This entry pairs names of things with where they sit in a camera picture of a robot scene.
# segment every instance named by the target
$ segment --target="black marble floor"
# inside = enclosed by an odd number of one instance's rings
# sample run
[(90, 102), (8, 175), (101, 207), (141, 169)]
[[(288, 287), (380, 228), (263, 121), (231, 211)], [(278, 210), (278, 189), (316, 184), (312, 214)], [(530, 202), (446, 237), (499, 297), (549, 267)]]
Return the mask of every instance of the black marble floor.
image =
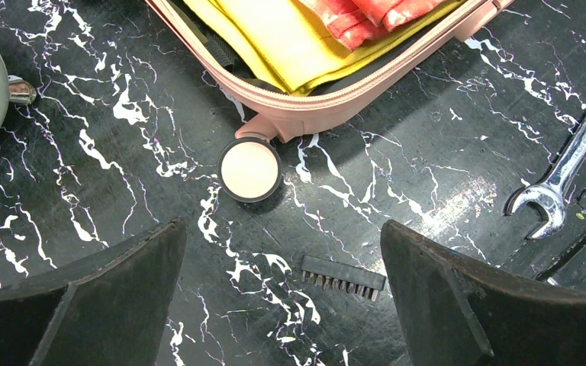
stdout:
[(373, 303), (298, 280), (303, 254), (385, 273), (388, 219), (515, 274), (586, 283), (586, 249), (560, 261), (586, 233), (586, 163), (556, 236), (524, 239), (534, 210), (503, 215), (586, 111), (583, 2), (517, 0), (349, 123), (279, 144), (284, 183), (254, 205), (215, 175), (251, 112), (142, 1), (0, 0), (0, 50), (40, 92), (0, 132), (0, 287), (186, 217), (158, 365), (410, 364), (388, 291)]

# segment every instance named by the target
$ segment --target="red patterned cloth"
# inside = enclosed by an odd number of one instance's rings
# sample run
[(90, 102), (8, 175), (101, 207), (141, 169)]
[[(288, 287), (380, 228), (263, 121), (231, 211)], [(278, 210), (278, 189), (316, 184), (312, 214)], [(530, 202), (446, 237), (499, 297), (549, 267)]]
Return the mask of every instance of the red patterned cloth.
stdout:
[(351, 51), (414, 21), (445, 0), (298, 0), (311, 9), (333, 38)]

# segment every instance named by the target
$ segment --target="open-end wrench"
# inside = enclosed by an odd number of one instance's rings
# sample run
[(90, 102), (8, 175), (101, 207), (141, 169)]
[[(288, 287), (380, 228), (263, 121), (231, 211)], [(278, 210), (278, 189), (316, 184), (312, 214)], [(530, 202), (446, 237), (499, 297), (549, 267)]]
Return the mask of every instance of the open-end wrench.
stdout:
[(546, 238), (565, 225), (565, 196), (585, 157), (586, 116), (549, 174), (540, 182), (516, 192), (507, 205), (506, 214), (510, 216), (524, 204), (535, 204), (546, 220), (528, 235), (528, 239)]

